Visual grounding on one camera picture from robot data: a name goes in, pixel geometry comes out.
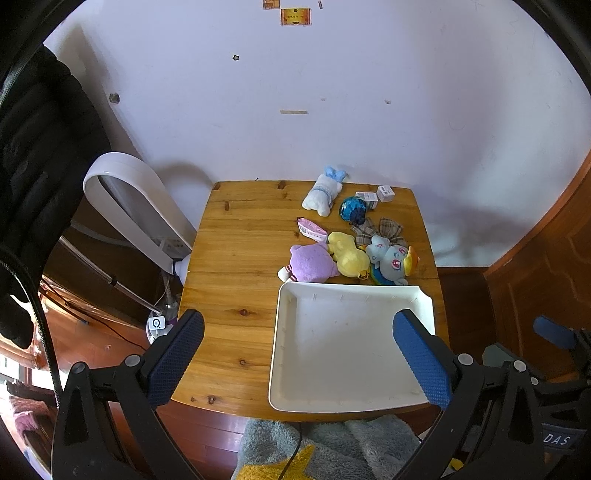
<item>blue gripper pad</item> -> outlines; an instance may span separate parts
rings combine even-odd
[[[142,373],[147,378],[146,397],[152,408],[168,403],[204,333],[201,313],[187,310],[170,332],[156,338],[146,351]]]
[[[445,410],[452,399],[452,387],[446,370],[422,337],[431,334],[410,310],[402,310],[394,315],[392,333],[429,403]]]
[[[534,320],[534,332],[562,350],[572,350],[576,344],[572,330],[554,323],[548,317],[540,316]]]

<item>small white box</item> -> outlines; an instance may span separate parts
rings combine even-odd
[[[158,317],[150,317],[148,319],[148,328],[150,330],[163,330],[166,328],[166,319],[163,315]]]
[[[378,206],[378,196],[374,192],[355,192],[355,196],[362,199],[372,210]]]
[[[391,202],[394,200],[394,191],[390,185],[379,186],[377,194],[380,202]]]

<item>white tray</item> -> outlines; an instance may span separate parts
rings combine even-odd
[[[276,410],[343,413],[427,402],[392,336],[411,309],[435,334],[419,287],[288,282],[279,289],[269,403]]]

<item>plaid bow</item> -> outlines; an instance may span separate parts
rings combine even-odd
[[[374,235],[386,237],[392,245],[408,246],[406,240],[402,237],[402,225],[390,218],[380,218],[379,228],[375,227],[371,218],[366,218],[365,222],[359,226],[351,225],[351,230],[356,233],[355,243],[358,247],[369,245]]]

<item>metal pole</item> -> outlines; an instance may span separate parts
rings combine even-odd
[[[147,302],[142,297],[140,297],[139,295],[135,294],[130,289],[128,289],[125,285],[122,285],[121,283],[119,283],[119,281],[116,279],[116,277],[112,277],[111,275],[106,273],[104,270],[102,270],[100,267],[98,267],[90,258],[85,256],[85,254],[83,254],[80,250],[78,250],[74,245],[72,245],[72,243],[70,243],[70,241],[68,241],[63,236],[60,237],[60,243],[64,247],[66,247],[75,257],[78,257],[78,259],[82,263],[84,263],[85,265],[90,267],[90,269],[93,270],[98,276],[102,277],[107,283],[109,283],[110,285],[114,286],[117,290],[119,290],[120,292],[127,295],[130,299],[136,301],[137,303],[146,307],[147,309],[152,310],[152,312],[154,312],[158,315],[162,315],[161,309],[159,309],[157,306],[152,305],[151,303]]]

